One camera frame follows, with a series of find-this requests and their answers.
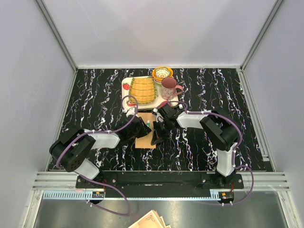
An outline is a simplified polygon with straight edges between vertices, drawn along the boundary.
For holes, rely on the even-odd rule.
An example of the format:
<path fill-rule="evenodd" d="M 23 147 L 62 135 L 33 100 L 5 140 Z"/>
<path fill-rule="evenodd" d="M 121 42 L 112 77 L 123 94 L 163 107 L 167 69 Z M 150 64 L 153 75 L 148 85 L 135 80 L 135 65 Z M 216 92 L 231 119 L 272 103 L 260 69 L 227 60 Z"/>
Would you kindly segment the brown paper envelope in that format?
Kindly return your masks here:
<path fill-rule="evenodd" d="M 147 136 L 136 138 L 135 148 L 136 149 L 155 149 L 156 145 L 151 145 L 152 136 L 153 136 L 153 122 L 156 120 L 156 117 L 152 113 L 138 113 L 138 116 L 143 119 L 147 124 L 150 123 L 150 129 L 152 130 Z"/>

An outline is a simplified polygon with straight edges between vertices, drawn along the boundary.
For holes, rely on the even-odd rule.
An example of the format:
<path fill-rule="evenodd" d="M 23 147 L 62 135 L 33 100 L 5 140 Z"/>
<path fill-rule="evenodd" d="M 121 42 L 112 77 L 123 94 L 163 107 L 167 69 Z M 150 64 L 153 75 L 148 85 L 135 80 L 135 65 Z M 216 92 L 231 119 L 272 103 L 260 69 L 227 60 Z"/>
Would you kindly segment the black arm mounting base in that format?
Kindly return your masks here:
<path fill-rule="evenodd" d="M 214 171 L 102 171 L 94 181 L 126 186 L 191 186 L 203 189 L 242 190 L 244 183 L 241 174 L 233 173 L 222 177 Z"/>

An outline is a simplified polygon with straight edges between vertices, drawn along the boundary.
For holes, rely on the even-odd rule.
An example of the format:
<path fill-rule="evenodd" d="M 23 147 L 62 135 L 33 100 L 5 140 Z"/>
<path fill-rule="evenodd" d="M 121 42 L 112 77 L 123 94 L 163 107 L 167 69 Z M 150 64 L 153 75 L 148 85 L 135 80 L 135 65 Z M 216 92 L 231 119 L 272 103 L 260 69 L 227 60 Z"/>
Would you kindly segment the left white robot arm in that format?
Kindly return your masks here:
<path fill-rule="evenodd" d="M 151 132 L 151 128 L 137 115 L 126 117 L 113 131 L 93 132 L 74 126 L 50 146 L 49 153 L 58 167 L 85 176 L 90 187 L 98 188 L 103 177 L 99 168 L 87 158 L 89 152 L 93 149 L 113 149 L 121 141 L 142 138 Z"/>

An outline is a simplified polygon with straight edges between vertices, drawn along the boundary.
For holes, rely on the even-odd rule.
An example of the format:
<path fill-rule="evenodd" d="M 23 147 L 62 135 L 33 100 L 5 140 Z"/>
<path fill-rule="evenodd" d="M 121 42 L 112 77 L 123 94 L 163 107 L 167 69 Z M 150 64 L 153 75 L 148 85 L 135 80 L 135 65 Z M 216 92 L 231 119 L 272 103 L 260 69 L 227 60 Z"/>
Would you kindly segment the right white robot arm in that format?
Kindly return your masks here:
<path fill-rule="evenodd" d="M 211 111 L 189 112 L 187 108 L 173 109 L 169 102 L 154 108 L 156 121 L 153 122 L 151 145 L 169 138 L 175 128 L 197 128 L 205 131 L 212 145 L 217 149 L 217 166 L 211 175 L 211 185 L 227 188 L 236 175 L 235 154 L 242 142 L 238 125 L 222 108 Z"/>

